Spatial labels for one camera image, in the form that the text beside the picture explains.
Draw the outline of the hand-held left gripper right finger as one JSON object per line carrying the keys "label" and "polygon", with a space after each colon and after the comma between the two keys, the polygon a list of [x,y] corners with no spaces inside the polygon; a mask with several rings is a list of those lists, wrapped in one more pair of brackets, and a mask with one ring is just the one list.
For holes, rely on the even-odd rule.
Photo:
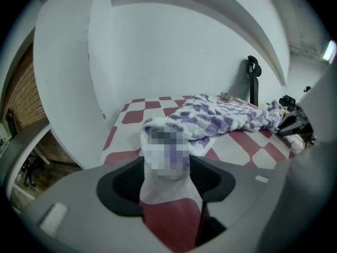
{"label": "hand-held left gripper right finger", "polygon": [[288,170],[288,161],[270,170],[191,157],[202,216],[190,253],[262,253],[263,232]]}

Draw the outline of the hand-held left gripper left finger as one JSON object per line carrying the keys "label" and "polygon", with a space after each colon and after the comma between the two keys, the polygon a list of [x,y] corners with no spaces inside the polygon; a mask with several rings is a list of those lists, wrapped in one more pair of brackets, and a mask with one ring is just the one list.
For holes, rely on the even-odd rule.
{"label": "hand-held left gripper left finger", "polygon": [[140,217],[121,217],[99,200],[99,179],[126,161],[72,173],[22,213],[33,237],[52,253],[171,253]]}

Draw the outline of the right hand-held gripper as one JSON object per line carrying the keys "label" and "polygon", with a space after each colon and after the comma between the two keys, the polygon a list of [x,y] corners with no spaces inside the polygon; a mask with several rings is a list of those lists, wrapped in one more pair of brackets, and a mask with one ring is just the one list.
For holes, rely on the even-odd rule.
{"label": "right hand-held gripper", "polygon": [[304,143],[313,143],[316,140],[313,128],[301,106],[295,106],[296,113],[286,115],[277,126],[279,136],[298,134]]}

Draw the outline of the purple white checkered cloth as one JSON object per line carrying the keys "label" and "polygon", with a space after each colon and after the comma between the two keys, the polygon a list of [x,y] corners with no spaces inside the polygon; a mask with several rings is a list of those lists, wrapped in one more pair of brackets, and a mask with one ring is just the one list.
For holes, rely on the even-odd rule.
{"label": "purple white checkered cloth", "polygon": [[190,172],[190,157],[204,156],[224,134],[276,129],[283,108],[273,100],[265,110],[197,94],[166,117],[147,119],[140,131],[147,168],[160,179],[178,180]]}

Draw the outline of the black padded chair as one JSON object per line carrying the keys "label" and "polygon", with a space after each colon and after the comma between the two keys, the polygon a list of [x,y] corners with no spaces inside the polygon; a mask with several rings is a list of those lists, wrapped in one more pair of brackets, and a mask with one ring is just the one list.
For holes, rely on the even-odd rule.
{"label": "black padded chair", "polygon": [[287,107],[288,109],[290,108],[294,108],[296,105],[296,101],[294,98],[285,95],[282,98],[279,99],[279,103],[283,106],[283,107]]}

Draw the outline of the red white checked tablecloth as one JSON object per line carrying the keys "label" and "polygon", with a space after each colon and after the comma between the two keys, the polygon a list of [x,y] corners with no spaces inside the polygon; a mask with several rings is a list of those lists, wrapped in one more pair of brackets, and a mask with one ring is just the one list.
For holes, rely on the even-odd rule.
{"label": "red white checked tablecloth", "polygon": [[[106,140],[100,162],[114,164],[141,156],[139,131],[144,121],[173,114],[186,99],[166,96],[135,99],[126,104]],[[280,137],[269,130],[254,133],[236,130],[217,137],[205,156],[245,170],[272,170],[277,163],[293,158],[303,149],[298,135]],[[168,189],[168,193],[159,197],[144,190],[136,202],[145,211],[149,230],[172,252],[185,253],[196,247],[199,227],[207,224],[207,218],[202,215],[201,196],[191,180],[170,182]]]}

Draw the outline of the black mesh office chair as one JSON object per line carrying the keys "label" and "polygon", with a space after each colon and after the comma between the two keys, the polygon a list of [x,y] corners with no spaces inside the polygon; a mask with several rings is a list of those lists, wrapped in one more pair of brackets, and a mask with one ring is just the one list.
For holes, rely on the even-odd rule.
{"label": "black mesh office chair", "polygon": [[249,55],[247,57],[247,74],[250,79],[250,103],[258,106],[259,103],[259,81],[258,77],[262,74],[262,69],[258,63],[258,60]]}

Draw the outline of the grey table with white legs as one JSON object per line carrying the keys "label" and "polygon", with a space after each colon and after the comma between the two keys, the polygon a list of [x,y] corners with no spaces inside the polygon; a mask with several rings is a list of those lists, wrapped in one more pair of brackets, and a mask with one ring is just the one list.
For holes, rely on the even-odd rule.
{"label": "grey table with white legs", "polygon": [[22,131],[20,131],[9,145],[1,157],[5,163],[9,163],[8,171],[14,170],[15,167],[21,168],[26,158],[32,150],[42,158],[42,160],[50,165],[50,161],[42,154],[39,148],[36,148],[40,140],[50,131],[51,126],[48,119],[34,122]]}

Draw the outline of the ceiling light panel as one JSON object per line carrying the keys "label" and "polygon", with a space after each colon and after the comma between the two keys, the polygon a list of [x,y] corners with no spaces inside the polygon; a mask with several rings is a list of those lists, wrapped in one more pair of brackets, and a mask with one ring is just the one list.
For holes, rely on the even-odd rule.
{"label": "ceiling light panel", "polygon": [[329,64],[332,64],[335,56],[337,55],[337,43],[334,40],[330,40],[326,51],[323,55],[323,59],[328,61]]}

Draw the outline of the black hanging coat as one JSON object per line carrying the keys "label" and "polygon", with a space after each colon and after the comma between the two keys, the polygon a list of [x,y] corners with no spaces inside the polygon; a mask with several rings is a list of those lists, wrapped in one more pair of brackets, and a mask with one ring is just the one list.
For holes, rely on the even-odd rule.
{"label": "black hanging coat", "polygon": [[17,128],[16,128],[16,125],[15,125],[13,113],[12,113],[10,108],[7,110],[7,113],[5,115],[5,119],[6,119],[6,122],[8,124],[8,128],[9,128],[9,131],[11,133],[12,138],[16,137]]}

